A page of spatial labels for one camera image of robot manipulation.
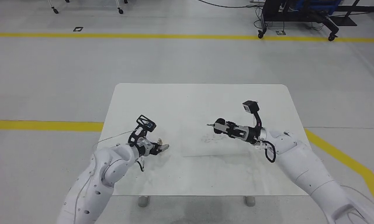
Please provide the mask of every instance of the white table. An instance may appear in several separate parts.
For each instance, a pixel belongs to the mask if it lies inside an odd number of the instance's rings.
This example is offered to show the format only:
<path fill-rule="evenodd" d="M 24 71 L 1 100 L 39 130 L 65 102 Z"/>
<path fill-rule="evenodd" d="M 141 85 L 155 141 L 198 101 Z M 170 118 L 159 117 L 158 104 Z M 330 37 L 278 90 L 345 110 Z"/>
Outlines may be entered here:
<path fill-rule="evenodd" d="M 100 139 L 132 130 L 143 114 L 157 124 L 148 138 L 160 137 L 170 148 L 146 157 L 145 172 L 138 165 L 130 168 L 114 195 L 307 195 L 263 150 L 206 126 L 217 118 L 253 126 L 253 116 L 242 106 L 247 100 L 258 101 L 264 127 L 289 130 L 309 145 L 284 85 L 118 84 Z M 98 149 L 126 143 L 128 137 L 106 140 Z"/>

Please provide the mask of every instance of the concrete floor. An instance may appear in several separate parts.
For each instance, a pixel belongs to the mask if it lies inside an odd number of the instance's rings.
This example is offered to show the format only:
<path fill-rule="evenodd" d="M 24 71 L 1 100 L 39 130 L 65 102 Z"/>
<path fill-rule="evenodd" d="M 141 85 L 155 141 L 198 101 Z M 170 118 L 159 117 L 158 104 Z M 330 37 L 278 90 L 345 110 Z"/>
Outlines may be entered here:
<path fill-rule="evenodd" d="M 0 0 L 0 32 L 257 35 L 254 9 L 194 0 Z M 246 5 L 248 0 L 209 0 Z M 342 37 L 374 37 L 373 15 L 352 17 Z M 274 23 L 269 35 L 282 24 Z M 288 36 L 322 36 L 286 23 Z M 371 170 L 374 44 L 262 40 L 53 39 L 0 37 L 0 119 L 105 120 L 120 82 L 285 84 L 304 127 Z M 99 133 L 0 131 L 0 222 L 53 223 L 88 165 Z M 342 184 L 371 196 L 360 175 L 317 147 Z M 154 197 L 140 209 L 113 197 L 97 223 L 325 223 L 309 197 Z"/>

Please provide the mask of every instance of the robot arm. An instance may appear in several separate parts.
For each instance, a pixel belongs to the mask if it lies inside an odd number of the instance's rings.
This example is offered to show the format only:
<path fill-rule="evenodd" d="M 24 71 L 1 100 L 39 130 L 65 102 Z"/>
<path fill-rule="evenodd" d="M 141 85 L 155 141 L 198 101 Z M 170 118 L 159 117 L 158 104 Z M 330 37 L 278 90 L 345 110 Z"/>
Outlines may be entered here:
<path fill-rule="evenodd" d="M 265 149 L 266 158 L 271 163 L 276 162 L 293 183 L 311 196 L 330 224 L 352 224 L 348 216 L 350 212 L 358 212 L 365 220 L 362 219 L 363 223 L 374 223 L 374 211 L 348 196 L 309 146 L 289 132 L 263 128 L 256 102 L 247 101 L 243 106 L 246 112 L 255 116 L 255 127 L 239 126 L 224 119 L 209 126 L 213 126 L 217 134 L 224 133 Z"/>
<path fill-rule="evenodd" d="M 57 224 L 95 223 L 108 204 L 115 183 L 139 157 L 157 155 L 169 148 L 168 144 L 162 145 L 161 139 L 154 143 L 146 138 L 147 132 L 155 129 L 154 122 L 141 115 L 137 123 L 128 144 L 93 153 L 90 165 L 70 188 Z"/>

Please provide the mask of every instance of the yellow floor line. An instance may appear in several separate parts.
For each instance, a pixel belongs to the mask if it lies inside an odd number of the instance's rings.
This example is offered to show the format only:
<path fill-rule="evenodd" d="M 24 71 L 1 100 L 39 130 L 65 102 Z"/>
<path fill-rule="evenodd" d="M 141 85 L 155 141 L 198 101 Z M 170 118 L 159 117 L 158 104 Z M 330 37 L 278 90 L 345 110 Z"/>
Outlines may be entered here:
<path fill-rule="evenodd" d="M 361 175 L 362 178 L 365 180 L 370 193 L 374 197 L 374 174 L 370 169 L 361 165 L 358 161 L 348 156 L 347 154 L 343 153 L 341 150 L 329 144 L 328 142 L 318 137 L 311 131 L 305 129 L 305 133 L 310 143 L 324 150 L 326 153 L 333 156 L 335 159 L 340 161 L 342 164 L 346 165 L 347 167 L 351 168 L 353 171 Z"/>
<path fill-rule="evenodd" d="M 102 122 L 42 122 L 28 120 L 0 120 L 0 130 L 59 130 L 73 132 L 101 132 Z M 333 145 L 305 129 L 309 141 L 324 150 L 342 164 L 360 174 L 374 197 L 374 174 L 359 162 L 343 153 Z"/>
<path fill-rule="evenodd" d="M 91 39 L 194 39 L 194 40 L 259 40 L 257 35 L 185 35 L 131 33 L 0 33 L 0 37 L 91 38 Z M 327 37 L 264 36 L 267 41 L 328 42 Z M 336 38 L 334 42 L 374 43 L 374 38 Z"/>
<path fill-rule="evenodd" d="M 0 120 L 0 130 L 60 130 L 73 132 L 101 132 L 102 122 L 42 122 Z"/>

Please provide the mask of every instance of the cart wheel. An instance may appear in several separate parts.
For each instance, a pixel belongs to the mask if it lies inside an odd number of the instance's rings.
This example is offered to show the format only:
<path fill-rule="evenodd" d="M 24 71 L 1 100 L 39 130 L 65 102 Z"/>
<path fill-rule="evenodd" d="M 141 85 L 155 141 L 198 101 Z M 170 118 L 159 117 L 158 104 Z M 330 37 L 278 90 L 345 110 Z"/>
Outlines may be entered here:
<path fill-rule="evenodd" d="M 330 34 L 330 36 L 328 37 L 328 41 L 333 41 L 333 40 L 335 40 L 335 37 L 336 37 L 335 35 L 331 35 L 331 34 Z"/>

